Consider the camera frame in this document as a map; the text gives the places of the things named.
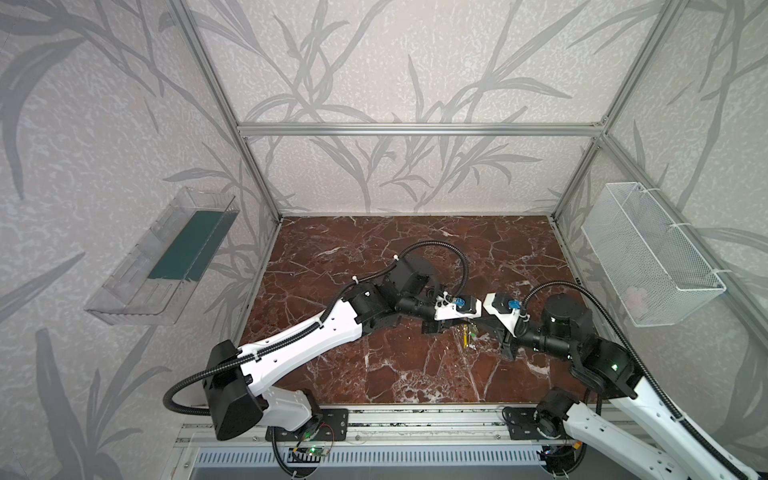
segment black motor housing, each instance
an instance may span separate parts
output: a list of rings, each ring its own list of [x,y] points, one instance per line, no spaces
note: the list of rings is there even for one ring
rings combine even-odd
[[[235,359],[238,353],[231,340],[224,340],[210,351],[206,368]],[[248,383],[239,367],[203,380],[203,390],[218,440],[242,435],[261,420],[263,410],[269,406],[263,397],[251,394]]]

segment vented panel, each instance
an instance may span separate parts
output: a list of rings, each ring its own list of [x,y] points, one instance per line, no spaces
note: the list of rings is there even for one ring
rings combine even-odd
[[[536,445],[435,445],[435,446],[337,446],[319,462],[334,467],[387,467],[437,465],[543,465]],[[280,448],[283,459],[292,465],[290,450]],[[195,467],[274,467],[271,447],[205,448],[197,455]],[[308,466],[296,463],[296,466]]]

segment green pad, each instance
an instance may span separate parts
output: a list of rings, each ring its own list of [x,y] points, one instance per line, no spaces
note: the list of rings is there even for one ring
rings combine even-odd
[[[195,212],[148,278],[199,282],[236,217],[237,212]]]

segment small object in basket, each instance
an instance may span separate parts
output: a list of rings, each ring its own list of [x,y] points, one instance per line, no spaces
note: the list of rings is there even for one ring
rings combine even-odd
[[[624,305],[629,310],[629,314],[634,318],[640,318],[648,313],[647,300],[648,292],[645,288],[630,286],[624,293]]]

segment cable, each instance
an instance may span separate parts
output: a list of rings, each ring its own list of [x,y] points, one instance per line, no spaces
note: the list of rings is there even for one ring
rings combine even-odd
[[[619,326],[616,324],[616,321],[613,319],[613,317],[608,313],[608,311],[605,309],[602,303],[600,303],[600,300],[598,300],[592,292],[585,289],[581,285],[578,285],[573,282],[568,282],[565,280],[552,280],[551,282],[545,282],[541,285],[537,285],[536,287],[531,290],[530,293],[523,299],[522,307],[524,310],[528,310],[528,302],[531,300],[531,298],[541,290],[545,288],[549,288],[550,286],[566,286],[568,288],[572,288],[573,290],[577,290],[578,292],[581,292],[586,296],[600,311],[600,314],[605,318],[605,320],[608,322],[608,325],[611,327],[611,329],[616,333],[616,336],[619,338],[621,343],[624,344],[624,348],[629,353],[630,357],[634,360],[634,362],[637,364],[637,366],[640,368],[640,371],[643,373],[643,376],[646,378],[648,383],[650,384],[650,387],[656,392],[657,395],[659,395],[659,398],[661,399],[664,406],[667,407],[667,409],[672,413],[672,416],[675,418],[677,422],[679,422],[684,429],[690,433],[692,437],[696,439],[697,442],[699,442],[699,445],[701,445],[705,450],[707,450],[710,455],[712,455],[718,462],[720,462],[725,468],[728,469],[729,472],[733,474],[736,478],[739,480],[749,480],[749,477],[746,476],[746,473],[739,470],[733,463],[731,463],[728,458],[725,458],[725,456],[720,453],[719,450],[717,450],[711,443],[707,441],[701,435],[701,433],[690,424],[684,417],[683,414],[680,412],[680,410],[677,409],[675,404],[672,402],[672,400],[669,398],[667,393],[662,390],[661,385],[659,385],[659,382],[654,378],[653,375],[650,374],[650,370],[648,370],[648,367],[645,366],[643,361],[641,360],[640,356],[637,354],[637,351],[635,351],[634,347],[630,343],[629,339],[626,335],[624,335],[624,332],[619,328]]]
[[[591,393],[590,389],[586,389],[584,391],[584,397],[581,400],[583,403],[587,403],[587,401],[589,400],[589,394],[590,393]],[[602,413],[602,411],[603,411],[603,398],[598,394],[598,400],[597,400],[597,404],[594,407],[594,412],[597,413],[598,415],[600,415]],[[587,454],[587,447],[588,446],[589,445],[587,445],[586,443],[583,443],[583,442],[581,443],[581,447],[579,448],[578,454],[576,454],[576,460],[574,461],[574,464],[568,470],[562,470],[563,476],[568,477],[568,474],[573,473],[573,471],[576,470],[576,468],[578,468],[579,465],[581,465],[581,463],[584,461],[584,456]],[[571,447],[571,449],[568,450],[565,453],[547,454],[545,456],[548,457],[548,458],[565,457],[567,455],[573,455],[573,451],[574,451],[574,449],[573,449],[573,447]],[[556,471],[555,472],[550,472],[549,470],[547,470],[545,465],[542,465],[541,467],[547,473],[551,473],[552,475],[556,475],[557,474]]]
[[[256,357],[254,357],[252,353],[249,353],[248,355],[241,356],[240,358],[236,358],[234,360],[230,360],[229,362],[221,363],[220,365],[217,365],[215,367],[211,367],[209,369],[203,370],[202,372],[198,372],[198,373],[195,373],[194,375],[188,376],[186,379],[181,380],[176,385],[170,387],[167,392],[165,392],[165,395],[163,395],[163,406],[171,410],[172,412],[180,413],[182,415],[205,415],[205,416],[210,415],[209,409],[184,406],[174,402],[174,395],[179,393],[181,390],[187,388],[188,386],[192,385],[193,383],[199,382],[202,379],[205,379],[209,376],[214,376],[218,373],[226,372],[227,370],[233,369],[238,365],[242,365],[244,363],[250,362],[254,358]]]
[[[327,456],[328,454],[330,454],[330,452],[331,452],[331,449],[333,448],[333,444],[335,444],[335,443],[336,443],[336,432],[334,432],[334,431],[333,431],[333,427],[331,427],[331,425],[328,425],[327,423],[321,423],[321,424],[320,424],[320,425],[318,425],[318,427],[317,427],[317,432],[316,432],[316,435],[317,435],[317,434],[319,434],[319,432],[320,432],[320,429],[321,429],[322,427],[328,427],[328,430],[330,430],[330,431],[331,431],[331,446],[330,446],[330,447],[328,447],[328,450],[327,450],[327,451],[326,451],[326,450],[323,448],[323,451],[322,451],[322,453],[321,453],[321,456]],[[305,439],[299,439],[299,441],[296,443],[296,446],[295,446],[295,447],[293,447],[293,450],[291,450],[291,453],[290,453],[290,455],[291,455],[291,458],[293,458],[293,461],[294,461],[294,462],[297,462],[297,463],[317,463],[317,462],[319,462],[319,460],[318,460],[317,462],[308,462],[308,461],[306,461],[306,460],[302,460],[301,458],[299,458],[299,456],[298,456],[298,454],[297,454],[296,450],[298,450],[298,449],[299,449],[299,445],[301,445],[301,444],[302,444],[302,442],[304,442],[304,441],[305,441]]]
[[[317,467],[315,467],[306,475],[300,475],[299,471],[296,469],[291,470],[290,467],[284,462],[283,457],[280,456],[280,450],[277,448],[277,431],[275,427],[270,427],[270,429],[272,432],[272,453],[275,455],[275,460],[277,460],[277,464],[280,466],[280,470],[290,475],[291,478],[307,478],[312,475],[315,470],[317,470]]]
[[[420,242],[414,243],[413,245],[410,245],[409,247],[406,247],[402,252],[400,252],[398,257],[406,258],[406,255],[411,253],[413,250],[416,250],[418,248],[423,248],[423,247],[443,247],[448,250],[451,250],[453,253],[456,254],[456,256],[458,257],[459,261],[462,264],[462,279],[459,282],[458,287],[456,287],[454,296],[461,295],[462,292],[464,291],[464,288],[467,286],[467,282],[469,281],[469,260],[467,259],[467,256],[464,254],[464,252],[462,252],[455,245],[452,245],[448,242],[444,242],[442,240],[422,240]],[[315,330],[319,329],[320,326],[323,323],[325,323],[326,319],[331,314],[331,310],[333,310],[333,307],[336,305],[336,302],[338,302],[339,299],[341,299],[341,297],[344,296],[344,293],[347,290],[357,285],[358,283],[369,282],[370,280],[386,275],[387,273],[391,272],[396,265],[397,265],[397,260],[393,261],[383,270],[379,270],[378,272],[371,273],[355,282],[347,283],[345,286],[341,288],[341,290],[339,290],[339,292],[331,299],[331,301],[328,302],[328,305],[326,306],[324,311],[320,314],[320,318],[318,319],[318,322],[313,323],[312,325],[306,327],[301,332],[295,333],[288,338],[282,339],[279,342],[275,342],[270,346],[265,346],[264,348],[258,350],[257,354],[259,355],[259,357],[262,357],[272,352],[276,352],[277,350],[282,349],[283,347],[288,346],[291,343],[297,342],[302,338],[304,338],[305,336],[309,335],[310,333],[314,332]]]

